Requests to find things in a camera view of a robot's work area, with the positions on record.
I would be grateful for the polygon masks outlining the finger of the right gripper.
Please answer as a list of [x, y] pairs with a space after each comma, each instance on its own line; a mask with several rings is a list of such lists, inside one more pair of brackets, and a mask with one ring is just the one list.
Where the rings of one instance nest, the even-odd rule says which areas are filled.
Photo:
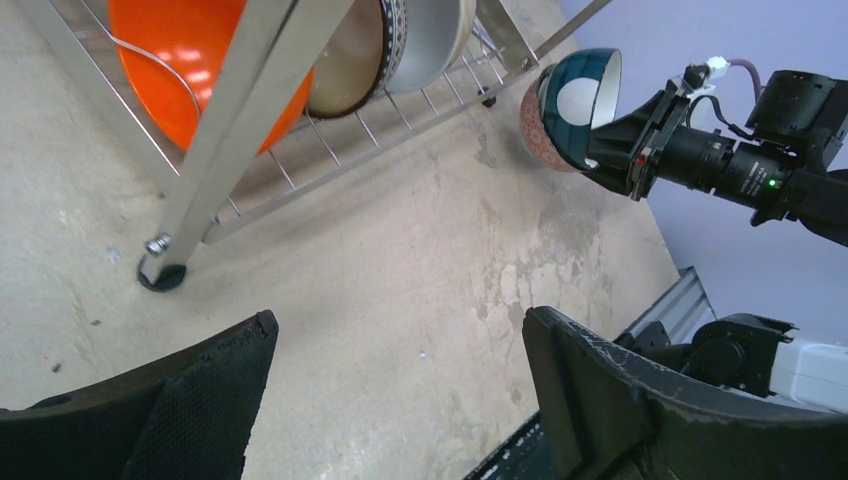
[[[662, 137], [665, 117], [670, 105], [670, 94], [660, 90], [646, 103], [611, 123], [591, 131], [586, 162], [594, 160], [597, 166], [585, 176], [603, 188], [622, 195], [647, 196], [659, 179], [668, 181], [668, 164], [661, 163]], [[637, 157], [646, 148], [653, 151], [643, 167], [643, 185], [634, 186], [631, 170]]]

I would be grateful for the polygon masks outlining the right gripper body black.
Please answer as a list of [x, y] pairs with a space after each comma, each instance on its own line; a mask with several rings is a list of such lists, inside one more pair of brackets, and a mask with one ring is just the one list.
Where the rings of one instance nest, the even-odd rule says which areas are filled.
[[636, 133], [628, 148], [628, 197], [646, 197], [658, 179], [706, 193], [717, 187], [729, 165], [729, 139], [689, 125], [702, 97], [677, 77], [625, 116]]

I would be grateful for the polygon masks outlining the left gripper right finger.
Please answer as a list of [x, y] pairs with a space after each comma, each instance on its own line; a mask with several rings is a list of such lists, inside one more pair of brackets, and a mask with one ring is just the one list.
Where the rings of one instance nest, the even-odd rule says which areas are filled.
[[550, 307], [522, 336], [561, 479], [843, 479], [847, 419], [738, 395], [611, 343]]

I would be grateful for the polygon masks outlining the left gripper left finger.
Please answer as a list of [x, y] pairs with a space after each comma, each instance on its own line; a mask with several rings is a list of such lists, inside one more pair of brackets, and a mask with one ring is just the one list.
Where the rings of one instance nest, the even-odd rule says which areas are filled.
[[2, 410], [2, 478], [241, 478], [278, 334], [260, 311], [107, 380]]

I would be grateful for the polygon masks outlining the white bowl teal outside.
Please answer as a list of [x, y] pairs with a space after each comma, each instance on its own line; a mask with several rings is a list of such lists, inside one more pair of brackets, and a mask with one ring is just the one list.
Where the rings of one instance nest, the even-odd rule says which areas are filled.
[[574, 51], [544, 68], [520, 105], [519, 129], [532, 157], [561, 172], [586, 172], [590, 134], [615, 119], [622, 54], [614, 48]]

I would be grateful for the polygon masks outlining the white bowl brown outside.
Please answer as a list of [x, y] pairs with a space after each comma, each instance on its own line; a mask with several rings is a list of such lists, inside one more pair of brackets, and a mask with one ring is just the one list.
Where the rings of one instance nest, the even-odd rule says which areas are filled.
[[440, 77], [466, 44], [476, 10], [475, 0], [406, 1], [405, 49], [385, 90], [413, 92]]

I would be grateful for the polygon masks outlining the stainless steel dish rack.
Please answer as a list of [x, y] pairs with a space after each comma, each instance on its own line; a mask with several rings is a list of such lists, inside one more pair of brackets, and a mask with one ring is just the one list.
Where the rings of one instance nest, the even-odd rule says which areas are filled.
[[353, 168], [399, 146], [473, 108], [492, 105], [504, 89], [532, 70], [540, 59], [570, 37], [603, 8], [592, 1], [539, 47], [531, 48], [504, 5], [486, 1], [480, 7], [473, 33], [481, 42], [499, 81], [480, 86], [474, 99], [405, 130], [386, 142], [233, 220], [221, 222], [219, 214], [232, 204], [232, 192], [258, 156], [259, 137], [272, 128], [271, 117], [284, 109], [295, 93], [295, 78], [306, 71], [306, 55], [314, 53], [320, 39], [341, 17], [340, 4], [315, 9], [306, 1], [250, 1], [238, 18], [235, 44], [225, 53], [224, 92], [212, 101], [212, 112], [202, 117], [199, 136], [184, 154], [166, 146], [163, 137], [140, 119], [134, 103], [127, 101], [95, 55], [85, 46], [85, 34], [71, 28], [53, 1], [25, 1], [22, 9], [47, 41], [78, 87], [98, 113], [128, 146], [153, 178], [167, 204], [155, 235], [145, 243], [137, 265], [139, 283], [154, 292], [180, 286], [187, 262], [200, 244], [213, 244], [282, 208], [299, 197], [338, 178]]

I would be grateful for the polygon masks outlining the beige bowl dark patterned outside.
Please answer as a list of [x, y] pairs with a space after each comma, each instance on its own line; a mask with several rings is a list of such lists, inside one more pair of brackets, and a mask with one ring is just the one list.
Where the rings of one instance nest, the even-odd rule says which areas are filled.
[[406, 46], [407, 3], [355, 1], [314, 64], [307, 112], [347, 116], [395, 74]]

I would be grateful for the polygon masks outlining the orange bowl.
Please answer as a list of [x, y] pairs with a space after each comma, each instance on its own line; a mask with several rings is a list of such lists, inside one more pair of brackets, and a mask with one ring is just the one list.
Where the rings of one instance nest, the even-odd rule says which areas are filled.
[[241, 0], [126, 0], [108, 3], [110, 32], [141, 106], [187, 151], [214, 91], [246, 3]]

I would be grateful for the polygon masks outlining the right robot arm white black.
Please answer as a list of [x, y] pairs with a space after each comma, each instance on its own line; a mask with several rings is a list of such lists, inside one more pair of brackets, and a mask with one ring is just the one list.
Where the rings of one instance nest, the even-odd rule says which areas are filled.
[[847, 172], [830, 165], [847, 141], [847, 83], [774, 72], [745, 126], [705, 131], [691, 124], [696, 100], [669, 83], [631, 114], [593, 130], [588, 177], [633, 200], [656, 179], [753, 210], [752, 226], [800, 222], [847, 243]]

